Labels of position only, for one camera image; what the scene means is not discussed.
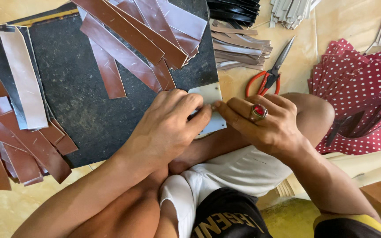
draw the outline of red gemstone ring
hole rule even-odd
[[[268,116],[268,110],[261,104],[254,104],[249,113],[249,120],[258,122],[264,120]]]

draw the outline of stack of polka dot pieces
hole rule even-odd
[[[318,152],[361,155],[381,150],[381,52],[363,56],[345,39],[331,41],[312,70],[308,88],[335,110]]]

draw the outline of hand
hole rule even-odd
[[[188,116],[201,109],[188,121]],[[211,119],[211,106],[203,106],[201,95],[179,89],[163,91],[119,149],[127,157],[159,168],[183,153]]]
[[[261,121],[248,120],[251,107],[261,104],[268,116]],[[278,95],[255,95],[246,100],[230,99],[227,104],[216,102],[214,106],[232,127],[242,133],[258,150],[270,154],[285,163],[306,146],[307,139],[296,127],[296,106]]]

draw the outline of black work board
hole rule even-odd
[[[206,0],[170,0],[207,21]],[[129,138],[156,93],[118,64],[127,98],[109,99],[80,16],[29,28],[45,96],[56,119],[79,150],[64,159],[72,168],[108,159]],[[179,89],[219,81],[209,24],[199,53],[171,70]]]

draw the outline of scissor blade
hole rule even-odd
[[[282,66],[283,62],[284,62],[284,59],[286,58],[286,56],[288,56],[288,53],[290,51],[290,48],[292,47],[292,44],[293,44],[293,40],[295,39],[295,36],[292,38],[292,40],[289,41],[289,43],[286,45],[286,47],[283,49],[283,51],[280,53],[279,57],[277,58],[276,60],[276,63],[273,65],[273,67],[271,68],[271,72],[274,74],[274,75],[278,75],[278,70],[280,69],[280,67]]]

